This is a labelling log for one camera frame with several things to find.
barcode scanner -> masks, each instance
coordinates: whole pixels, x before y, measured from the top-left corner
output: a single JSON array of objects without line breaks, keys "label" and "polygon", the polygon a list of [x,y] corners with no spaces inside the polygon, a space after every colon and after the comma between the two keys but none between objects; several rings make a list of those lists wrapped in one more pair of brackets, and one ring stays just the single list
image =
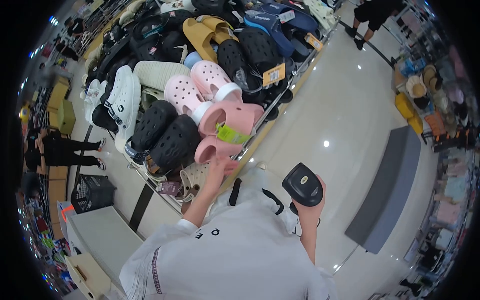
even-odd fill
[{"label": "barcode scanner", "polygon": [[[324,196],[324,190],[317,176],[303,163],[296,165],[283,179],[282,187],[298,203],[304,206],[315,206]],[[293,202],[290,209],[298,215]]]}]

sneaker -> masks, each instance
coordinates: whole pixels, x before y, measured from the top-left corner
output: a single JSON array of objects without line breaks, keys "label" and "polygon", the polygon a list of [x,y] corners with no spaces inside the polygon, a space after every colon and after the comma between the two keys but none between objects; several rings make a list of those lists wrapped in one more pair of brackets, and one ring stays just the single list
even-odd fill
[{"label": "sneaker", "polygon": [[362,48],[363,48],[363,43],[364,43],[363,39],[357,39],[357,38],[355,38],[355,39],[353,39],[353,41],[355,42],[355,44],[357,44],[357,49],[358,49],[358,50],[362,50]]},{"label": "sneaker", "polygon": [[100,140],[100,145],[98,145],[98,150],[97,150],[97,151],[98,151],[98,152],[102,151],[102,148],[103,148],[103,146],[105,146],[106,143],[107,143],[107,139],[106,139],[106,138],[102,138],[102,139]]},{"label": "sneaker", "polygon": [[345,31],[351,38],[354,38],[357,34],[357,31],[352,27],[345,27]]},{"label": "sneaker", "polygon": [[100,158],[97,158],[98,160],[98,165],[97,167],[102,170],[102,171],[105,171],[107,169],[107,166],[105,166],[105,163],[103,162],[103,160],[101,160]]},{"label": "sneaker", "polygon": [[265,170],[267,169],[266,163],[264,163],[264,162],[262,162],[262,161],[259,162],[259,163],[256,165],[256,167],[262,169],[263,171],[265,171]]}]

plastic crate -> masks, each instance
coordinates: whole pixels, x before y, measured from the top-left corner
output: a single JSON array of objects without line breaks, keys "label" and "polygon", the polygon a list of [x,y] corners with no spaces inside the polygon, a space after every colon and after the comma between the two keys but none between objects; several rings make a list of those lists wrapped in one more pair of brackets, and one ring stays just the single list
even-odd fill
[{"label": "plastic crate", "polygon": [[78,214],[110,206],[116,189],[107,176],[80,174],[70,202]]}]

black shorts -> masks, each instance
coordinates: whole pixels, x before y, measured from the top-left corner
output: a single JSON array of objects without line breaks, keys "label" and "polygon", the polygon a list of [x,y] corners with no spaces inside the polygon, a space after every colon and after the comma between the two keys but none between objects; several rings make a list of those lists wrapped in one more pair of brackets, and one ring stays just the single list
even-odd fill
[{"label": "black shorts", "polygon": [[365,1],[362,5],[354,9],[355,19],[360,23],[368,21],[368,28],[372,31],[380,29],[383,23],[387,20],[384,12],[381,12],[369,1]]}]

shiny floor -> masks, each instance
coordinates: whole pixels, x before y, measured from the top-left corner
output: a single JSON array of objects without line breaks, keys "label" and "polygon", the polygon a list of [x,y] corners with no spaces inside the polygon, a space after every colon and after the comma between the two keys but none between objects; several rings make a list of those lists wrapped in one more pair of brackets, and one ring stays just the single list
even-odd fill
[{"label": "shiny floor", "polygon": [[[348,25],[353,22],[354,8],[347,2],[342,10],[342,20]],[[360,27],[361,34],[366,30],[363,27],[366,25]],[[388,58],[398,55],[398,42],[384,28],[372,43]],[[83,101],[78,98],[83,65],[75,69],[69,98],[77,116],[72,138],[83,141],[89,128],[83,118]],[[326,204],[318,227],[316,261],[332,274],[337,270],[334,279],[341,300],[367,300],[373,293],[389,292],[410,272],[411,265],[403,257],[420,226],[433,187],[438,156],[422,143],[410,195],[382,250],[376,255],[366,253],[344,234],[375,177],[390,130],[407,124],[394,106],[391,78],[392,69],[385,60],[368,45],[357,50],[339,26],[309,79],[245,167],[264,161],[268,189],[285,204],[290,200],[281,181],[298,162],[324,179]],[[81,167],[80,173],[108,175],[118,188],[114,205],[129,220],[144,182],[126,168],[127,161],[105,130],[93,127],[88,140],[96,142],[101,137],[107,137],[108,143],[100,154],[93,155],[105,161],[107,170]],[[73,167],[69,191],[73,190],[75,173]],[[154,194],[138,232],[148,237],[158,224],[178,219]]]}]

